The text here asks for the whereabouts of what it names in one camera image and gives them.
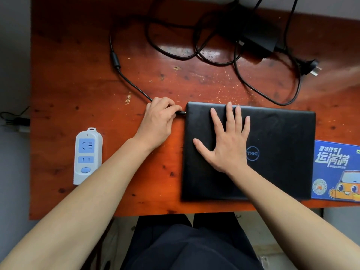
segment forearm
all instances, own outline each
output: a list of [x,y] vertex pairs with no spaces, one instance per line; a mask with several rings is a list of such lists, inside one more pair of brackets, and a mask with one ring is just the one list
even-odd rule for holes
[[358,245],[254,170],[246,167],[230,177],[298,269],[345,270],[360,265]]
[[136,140],[126,141],[18,243],[0,269],[79,269],[149,153]]

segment finger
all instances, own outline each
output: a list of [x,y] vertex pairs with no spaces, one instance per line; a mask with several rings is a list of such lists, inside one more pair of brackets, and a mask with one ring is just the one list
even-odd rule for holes
[[213,163],[213,156],[214,156],[214,152],[213,151],[209,151],[209,149],[207,147],[205,147],[204,144],[202,144],[202,142],[199,139],[194,138],[193,139],[193,143],[195,145],[195,148],[197,149],[197,151],[203,156],[203,158],[209,163],[212,164]]
[[145,113],[148,112],[148,110],[150,109],[150,106],[151,106],[151,102],[149,102],[148,104],[146,104]]
[[231,102],[226,104],[226,131],[235,131],[235,118],[233,113],[233,105]]
[[241,133],[241,135],[243,136],[243,138],[245,140],[247,140],[247,138],[249,136],[249,132],[250,132],[250,117],[246,117],[245,118],[244,129],[243,129],[243,132]]
[[175,105],[175,102],[172,99],[169,99],[168,97],[164,96],[156,105],[156,109],[160,111],[172,105]]
[[210,109],[210,114],[212,121],[214,122],[214,128],[215,128],[215,134],[219,135],[224,132],[223,124],[220,121],[220,118],[218,117],[218,114],[216,113],[214,108]]
[[171,118],[177,111],[182,111],[182,107],[180,105],[172,105],[161,112],[164,113],[166,117]]
[[154,97],[153,101],[151,102],[151,109],[154,108],[158,103],[159,101],[161,100],[161,98],[159,97]]
[[174,120],[175,117],[176,117],[176,114],[173,114],[173,115],[170,117],[169,122],[167,123],[167,126],[170,127],[170,130],[171,130],[171,126],[172,126],[172,124],[173,124],[173,120]]
[[236,106],[235,108],[235,131],[241,133],[243,129],[243,118],[241,117],[241,108]]

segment white power strip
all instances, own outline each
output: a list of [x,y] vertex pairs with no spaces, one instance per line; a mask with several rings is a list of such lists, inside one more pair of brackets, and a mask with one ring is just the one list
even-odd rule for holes
[[81,184],[98,167],[103,155],[103,137],[96,128],[88,128],[76,136],[74,185]]

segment black cable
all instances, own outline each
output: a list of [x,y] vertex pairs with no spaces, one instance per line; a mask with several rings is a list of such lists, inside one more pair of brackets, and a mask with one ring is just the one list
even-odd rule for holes
[[133,84],[131,81],[129,81],[128,78],[125,77],[125,76],[123,75],[123,73],[121,73],[120,68],[117,69],[117,72],[119,73],[119,75],[120,75],[128,84],[130,84],[130,85],[133,86],[135,89],[137,89],[137,90],[138,90],[140,93],[142,93],[148,100],[153,101],[152,98],[150,98],[147,94],[145,94],[139,87],[137,87],[135,84]]
[[[116,53],[114,52],[113,46],[112,46],[112,41],[111,41],[111,35],[109,35],[109,45],[110,45],[110,58],[111,61],[113,63],[113,66],[116,70],[116,72],[118,72],[118,74],[131,86],[133,86],[135,89],[137,89],[143,96],[145,96],[150,102],[152,102],[152,98],[149,97],[145,92],[143,92],[139,87],[137,87],[135,84],[133,84],[127,77],[124,76],[124,74],[121,72],[120,68],[120,62],[119,59],[116,55]],[[175,114],[180,114],[180,115],[185,115],[186,112],[184,111],[177,111],[175,112]]]
[[[228,61],[228,62],[224,62],[224,63],[219,63],[219,62],[215,62],[215,61],[212,61],[212,60],[209,60],[208,58],[204,57],[202,54],[201,54],[201,51],[204,49],[204,47],[208,44],[208,42],[218,33],[218,28],[219,27],[216,27],[211,33],[210,35],[205,39],[205,41],[200,45],[200,47],[198,47],[198,41],[200,39],[200,35],[201,35],[201,32],[203,31],[203,29],[206,27],[206,25],[204,24],[204,20],[206,17],[208,17],[209,15],[215,15],[215,16],[218,16],[220,19],[222,19],[222,17],[226,16],[226,12],[221,12],[221,11],[212,11],[212,12],[209,12],[209,13],[205,13],[204,15],[202,15],[200,17],[200,19],[198,20],[198,22],[192,26],[192,25],[179,25],[179,24],[174,24],[174,23],[171,23],[171,22],[165,22],[163,20],[160,20],[160,19],[156,19],[156,18],[153,18],[151,13],[153,12],[153,9],[155,7],[155,5],[157,4],[159,0],[155,0],[152,4],[151,4],[151,7],[149,9],[149,12],[148,12],[148,15],[145,17],[145,37],[148,41],[148,43],[155,49],[157,50],[158,52],[170,57],[170,58],[173,58],[173,59],[177,59],[177,60],[189,60],[195,56],[198,56],[200,57],[204,62],[206,63],[209,63],[209,64],[212,64],[212,65],[215,65],[215,66],[227,66],[227,65],[231,65],[233,64],[234,65],[234,70],[235,70],[235,73],[237,75],[237,77],[240,79],[240,81],[245,84],[247,87],[249,87],[251,90],[255,91],[256,93],[258,93],[259,95],[263,96],[264,98],[266,98],[267,100],[269,100],[270,102],[274,103],[274,104],[277,104],[279,106],[286,106],[286,105],[289,105],[291,103],[293,103],[295,101],[295,99],[297,98],[297,96],[299,95],[299,92],[300,92],[300,88],[301,88],[301,76],[304,74],[304,72],[306,72],[306,74],[308,73],[308,70],[311,69],[310,66],[307,64],[306,61],[303,61],[302,63],[300,62],[300,59],[297,59],[295,58],[289,51],[289,48],[288,48],[288,45],[287,45],[287,33],[288,33],[288,30],[289,30],[289,26],[290,26],[290,22],[291,22],[291,17],[292,15],[294,14],[294,11],[295,11],[295,8],[296,8],[296,5],[297,5],[297,1],[298,0],[294,0],[294,4],[293,4],[293,7],[291,9],[291,12],[289,14],[289,17],[288,17],[288,20],[286,22],[286,27],[285,27],[285,30],[284,30],[284,34],[283,34],[283,41],[284,41],[284,48],[275,48],[276,51],[280,52],[280,53],[283,53],[285,55],[287,55],[289,57],[289,59],[291,60],[291,63],[293,63],[295,65],[295,70],[296,70],[296,73],[297,73],[297,77],[298,77],[298,85],[297,85],[297,88],[296,88],[296,92],[295,92],[295,95],[293,96],[293,98],[286,102],[286,103],[279,103],[273,99],[271,99],[270,97],[268,97],[267,95],[265,95],[264,93],[260,92],[259,90],[257,90],[256,88],[254,88],[254,86],[250,85],[240,74],[239,72],[239,68],[237,67],[237,63],[236,61],[241,57],[242,53],[244,52],[245,50],[245,47],[246,45],[244,45],[242,48],[241,48],[241,51],[240,51],[240,54],[237,54],[238,53],[238,45],[239,45],[239,42],[240,40],[237,40],[236,43],[235,43],[235,49],[234,49],[234,58],[233,60],[231,61]],[[251,13],[250,13],[250,16],[248,17],[248,19],[246,20],[246,22],[244,23],[244,26],[242,27],[242,30],[244,30],[247,26],[247,24],[251,21],[255,11],[257,10],[257,8],[259,7],[259,5],[261,4],[263,0],[258,0],[257,4],[255,5],[255,7],[252,9]],[[232,11],[232,9],[234,9],[236,7],[236,5],[238,4],[237,0],[234,0],[233,2],[231,2],[229,4],[230,6],[230,9],[227,11]],[[183,56],[178,56],[178,55],[174,55],[174,54],[171,54],[169,52],[166,52],[164,51],[163,49],[161,49],[160,47],[158,47],[151,39],[150,35],[149,35],[149,27],[150,27],[150,24],[151,23],[157,23],[157,24],[160,24],[164,27],[174,27],[174,28],[183,28],[183,29],[193,29],[194,30],[194,33],[193,33],[193,46],[194,46],[194,50],[195,52],[189,56],[186,56],[186,57],[183,57]],[[111,43],[111,36],[109,37],[109,44],[110,44],[110,56],[111,56],[111,59],[113,61],[113,65],[114,65],[114,68],[116,69],[116,71],[119,73],[119,75],[127,82],[129,83],[131,86],[133,86],[134,88],[136,88],[140,93],[142,93],[147,99],[149,99],[150,101],[152,101],[152,99],[147,95],[145,94],[140,88],[138,88],[136,85],[134,85],[131,81],[129,81],[122,73],[121,73],[121,70],[120,70],[120,63],[119,63],[119,60],[113,50],[113,47],[112,47],[112,43]]]
[[13,119],[6,119],[6,118],[4,118],[2,115],[3,115],[3,114],[9,114],[9,115],[14,116],[14,117],[20,117],[20,116],[22,116],[22,115],[27,111],[27,109],[29,109],[29,108],[30,108],[30,106],[26,107],[26,108],[24,109],[24,111],[22,111],[20,114],[13,114],[13,113],[9,113],[9,112],[0,112],[0,117],[1,117],[3,120],[5,120],[5,121],[12,121]]
[[[257,7],[260,5],[262,0],[259,0],[256,4],[256,6],[253,8],[252,10],[252,13],[251,13],[251,16],[254,14],[254,11],[257,9]],[[297,96],[299,95],[299,92],[300,92],[300,88],[301,88],[301,72],[300,72],[300,67],[299,67],[299,64],[297,63],[296,59],[294,58],[294,56],[289,52],[288,50],[288,46],[287,46],[287,32],[289,30],[289,25],[290,25],[290,21],[291,21],[291,17],[292,15],[294,14],[294,11],[295,11],[295,7],[296,7],[296,4],[297,4],[297,0],[294,0],[294,4],[293,4],[293,7],[291,9],[291,12],[290,12],[290,15],[288,17],[288,20],[287,20],[287,23],[286,23],[286,28],[284,30],[284,45],[285,45],[285,48],[284,48],[284,51],[283,53],[286,54],[290,60],[291,60],[291,63],[293,63],[295,65],[295,69],[296,69],[296,73],[297,73],[297,77],[298,77],[298,84],[297,84],[297,88],[296,88],[296,92],[295,92],[295,95],[293,96],[293,98],[291,100],[289,100],[288,102],[286,103],[280,103],[280,102],[277,102],[273,99],[271,99],[270,97],[268,97],[267,95],[265,95],[264,93],[260,92],[259,90],[257,90],[254,86],[250,85],[240,74],[239,72],[239,68],[238,68],[238,65],[236,63],[236,54],[237,54],[237,50],[238,50],[238,45],[239,45],[239,42],[240,40],[238,40],[235,44],[235,50],[234,50],[234,69],[235,69],[235,73],[237,75],[237,77],[240,79],[240,81],[245,84],[247,87],[249,87],[251,90],[253,90],[254,92],[258,93],[259,95],[263,96],[264,98],[266,98],[267,100],[269,100],[270,102],[276,104],[276,105],[279,105],[279,106],[287,106],[289,104],[292,104]]]

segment orange cartoon character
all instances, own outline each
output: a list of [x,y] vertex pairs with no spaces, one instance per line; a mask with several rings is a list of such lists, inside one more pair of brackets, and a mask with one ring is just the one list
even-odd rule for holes
[[344,171],[336,187],[329,190],[329,196],[360,202],[360,171]]

